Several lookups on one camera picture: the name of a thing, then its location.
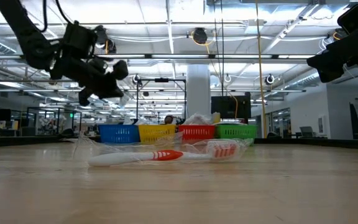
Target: red and white toothbrush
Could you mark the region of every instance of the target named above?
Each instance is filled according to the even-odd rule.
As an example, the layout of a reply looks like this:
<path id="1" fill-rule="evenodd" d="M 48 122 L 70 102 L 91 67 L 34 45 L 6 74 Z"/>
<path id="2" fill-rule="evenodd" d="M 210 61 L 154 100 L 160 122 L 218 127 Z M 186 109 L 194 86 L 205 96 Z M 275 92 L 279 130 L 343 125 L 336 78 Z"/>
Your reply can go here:
<path id="1" fill-rule="evenodd" d="M 156 152 L 117 152 L 92 157 L 90 166 L 113 166 L 136 161 L 179 161 L 179 160 L 210 160 L 226 161 L 237 158 L 241 153 L 241 146 L 233 140 L 210 141 L 207 144 L 207 154 L 195 154 L 175 150 L 161 150 Z"/>

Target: wall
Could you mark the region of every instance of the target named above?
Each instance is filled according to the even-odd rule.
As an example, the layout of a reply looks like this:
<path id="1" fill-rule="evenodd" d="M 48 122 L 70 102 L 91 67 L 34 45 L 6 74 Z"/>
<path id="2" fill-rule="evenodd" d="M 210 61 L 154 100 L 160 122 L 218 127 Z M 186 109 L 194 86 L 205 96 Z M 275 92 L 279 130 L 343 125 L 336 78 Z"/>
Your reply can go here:
<path id="1" fill-rule="evenodd" d="M 300 127 L 311 126 L 314 132 L 318 132 L 318 118 L 325 116 L 326 135 L 331 137 L 329 130 L 329 113 L 327 88 L 325 84 L 317 87 L 305 88 L 305 93 L 290 93 L 285 97 L 285 101 L 271 101 L 265 108 L 265 113 L 289 108 L 291 111 L 291 131 L 300 132 Z M 252 116 L 262 113 L 259 106 L 252 110 Z"/>
<path id="2" fill-rule="evenodd" d="M 333 139 L 353 139 L 349 103 L 358 98 L 358 85 L 328 85 L 329 126 Z"/>
<path id="3" fill-rule="evenodd" d="M 27 111 L 27 107 L 39 106 L 39 100 L 31 96 L 19 96 L 15 93 L 8 93 L 8 97 L 0 96 L 0 108 Z"/>

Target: wooden table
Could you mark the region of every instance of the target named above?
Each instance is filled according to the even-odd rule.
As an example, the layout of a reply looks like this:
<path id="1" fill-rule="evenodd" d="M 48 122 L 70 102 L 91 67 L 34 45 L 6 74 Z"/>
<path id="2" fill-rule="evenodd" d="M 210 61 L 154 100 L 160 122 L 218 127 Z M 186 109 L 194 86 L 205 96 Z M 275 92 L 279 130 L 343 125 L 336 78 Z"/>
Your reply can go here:
<path id="1" fill-rule="evenodd" d="M 0 147 L 0 223 L 358 223 L 358 150 L 255 145 L 230 164 L 92 168 L 75 146 Z"/>

